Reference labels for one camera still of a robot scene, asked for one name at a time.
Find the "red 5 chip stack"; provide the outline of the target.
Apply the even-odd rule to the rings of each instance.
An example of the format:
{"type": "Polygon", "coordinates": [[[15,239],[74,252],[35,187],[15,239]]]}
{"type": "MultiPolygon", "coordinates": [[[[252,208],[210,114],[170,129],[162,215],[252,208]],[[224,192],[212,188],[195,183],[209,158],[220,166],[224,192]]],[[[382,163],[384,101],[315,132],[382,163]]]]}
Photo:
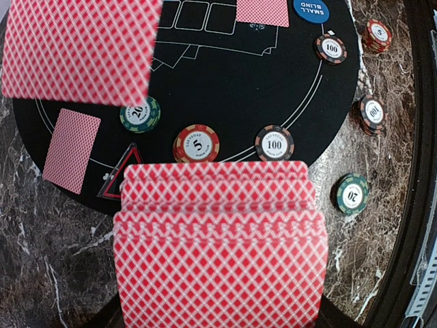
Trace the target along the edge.
{"type": "Polygon", "coordinates": [[[380,20],[369,19],[362,33],[363,44],[374,53],[387,51],[392,42],[392,33],[380,20]]]}

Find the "100 chips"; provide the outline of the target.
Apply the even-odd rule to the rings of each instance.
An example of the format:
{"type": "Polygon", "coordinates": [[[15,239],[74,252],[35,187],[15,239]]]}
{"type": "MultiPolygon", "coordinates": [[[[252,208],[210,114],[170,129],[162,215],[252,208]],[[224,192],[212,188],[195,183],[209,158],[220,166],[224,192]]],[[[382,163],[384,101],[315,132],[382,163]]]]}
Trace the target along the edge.
{"type": "Polygon", "coordinates": [[[331,65],[342,64],[348,56],[342,40],[329,33],[318,36],[315,39],[314,47],[317,56],[331,65]]]}

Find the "red back card deck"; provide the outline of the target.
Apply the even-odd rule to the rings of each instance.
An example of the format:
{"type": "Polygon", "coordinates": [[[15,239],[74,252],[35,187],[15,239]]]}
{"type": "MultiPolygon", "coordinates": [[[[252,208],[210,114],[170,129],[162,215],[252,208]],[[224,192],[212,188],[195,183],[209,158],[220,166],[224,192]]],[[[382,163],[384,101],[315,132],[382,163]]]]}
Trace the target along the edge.
{"type": "Polygon", "coordinates": [[[302,161],[130,165],[113,218],[127,327],[313,327],[328,237],[302,161]]]}

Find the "green chips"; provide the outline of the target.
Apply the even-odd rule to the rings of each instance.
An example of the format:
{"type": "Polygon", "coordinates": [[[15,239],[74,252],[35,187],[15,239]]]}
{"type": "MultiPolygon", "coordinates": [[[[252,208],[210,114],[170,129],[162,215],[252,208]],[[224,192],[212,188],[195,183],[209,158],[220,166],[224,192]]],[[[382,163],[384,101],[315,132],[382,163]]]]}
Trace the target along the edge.
{"type": "Polygon", "coordinates": [[[120,122],[133,133],[151,131],[160,119],[160,105],[155,98],[148,96],[141,106],[122,107],[119,111],[120,122]]]}

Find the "black orange 100 chip stack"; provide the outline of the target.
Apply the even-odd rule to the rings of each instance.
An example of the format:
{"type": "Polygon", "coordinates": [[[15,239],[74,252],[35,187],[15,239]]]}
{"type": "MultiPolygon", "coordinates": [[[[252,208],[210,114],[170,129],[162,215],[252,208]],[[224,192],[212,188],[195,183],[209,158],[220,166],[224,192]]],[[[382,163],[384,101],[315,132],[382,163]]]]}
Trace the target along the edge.
{"type": "Polygon", "coordinates": [[[363,96],[358,101],[359,123],[370,136],[381,135],[386,127],[387,112],[381,101],[373,95],[363,96]]]}

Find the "green chip stack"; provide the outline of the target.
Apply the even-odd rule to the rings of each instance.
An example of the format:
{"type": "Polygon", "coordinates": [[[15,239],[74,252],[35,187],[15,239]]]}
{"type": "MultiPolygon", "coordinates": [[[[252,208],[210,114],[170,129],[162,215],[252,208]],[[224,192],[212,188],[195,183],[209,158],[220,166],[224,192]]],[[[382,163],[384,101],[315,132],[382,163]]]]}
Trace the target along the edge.
{"type": "Polygon", "coordinates": [[[364,176],[349,173],[340,179],[335,191],[338,209],[345,215],[361,213],[368,202],[369,185],[364,176]]]}

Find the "red 5 chips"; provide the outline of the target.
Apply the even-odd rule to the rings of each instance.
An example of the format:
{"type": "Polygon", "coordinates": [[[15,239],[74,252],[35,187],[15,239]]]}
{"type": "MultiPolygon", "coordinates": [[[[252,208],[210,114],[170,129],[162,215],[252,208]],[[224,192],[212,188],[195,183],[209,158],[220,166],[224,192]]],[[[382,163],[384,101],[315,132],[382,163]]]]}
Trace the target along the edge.
{"type": "Polygon", "coordinates": [[[180,131],[172,150],[178,163],[212,162],[219,154],[219,136],[209,126],[193,124],[180,131]]]}

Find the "100 chips mat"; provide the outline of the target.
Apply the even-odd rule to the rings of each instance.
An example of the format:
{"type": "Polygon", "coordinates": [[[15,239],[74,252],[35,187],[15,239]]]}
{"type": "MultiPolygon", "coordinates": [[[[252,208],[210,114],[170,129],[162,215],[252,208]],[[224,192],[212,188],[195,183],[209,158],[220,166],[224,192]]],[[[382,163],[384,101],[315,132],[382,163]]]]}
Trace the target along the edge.
{"type": "Polygon", "coordinates": [[[263,161],[286,161],[294,153],[294,139],[286,128],[268,125],[258,132],[255,150],[263,161]]]}

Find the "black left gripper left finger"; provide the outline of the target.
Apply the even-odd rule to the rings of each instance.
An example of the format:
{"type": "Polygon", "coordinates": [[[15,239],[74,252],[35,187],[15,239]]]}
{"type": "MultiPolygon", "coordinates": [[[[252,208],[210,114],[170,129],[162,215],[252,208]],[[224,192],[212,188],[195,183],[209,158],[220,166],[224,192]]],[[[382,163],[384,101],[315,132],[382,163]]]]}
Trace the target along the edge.
{"type": "Polygon", "coordinates": [[[119,327],[119,300],[108,302],[99,313],[85,323],[85,327],[119,327]]]}

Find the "dealt card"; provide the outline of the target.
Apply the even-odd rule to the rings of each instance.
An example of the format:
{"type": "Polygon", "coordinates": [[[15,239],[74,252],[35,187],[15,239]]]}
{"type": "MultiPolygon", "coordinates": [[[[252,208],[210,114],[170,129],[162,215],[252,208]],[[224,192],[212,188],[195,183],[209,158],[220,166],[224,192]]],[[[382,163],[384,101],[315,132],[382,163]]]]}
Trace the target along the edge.
{"type": "Polygon", "coordinates": [[[236,20],[242,23],[289,27],[287,0],[237,0],[236,20]]]}
{"type": "Polygon", "coordinates": [[[48,148],[43,179],[80,194],[101,119],[61,109],[48,148]]]}

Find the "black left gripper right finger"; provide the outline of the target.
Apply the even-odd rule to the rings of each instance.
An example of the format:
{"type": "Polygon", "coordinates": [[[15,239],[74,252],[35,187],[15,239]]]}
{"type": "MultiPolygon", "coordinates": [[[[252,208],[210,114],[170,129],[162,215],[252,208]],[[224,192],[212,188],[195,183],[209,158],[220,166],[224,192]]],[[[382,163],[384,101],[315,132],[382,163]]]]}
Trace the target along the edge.
{"type": "Polygon", "coordinates": [[[344,314],[323,295],[318,313],[317,328],[363,328],[363,326],[344,314]]]}

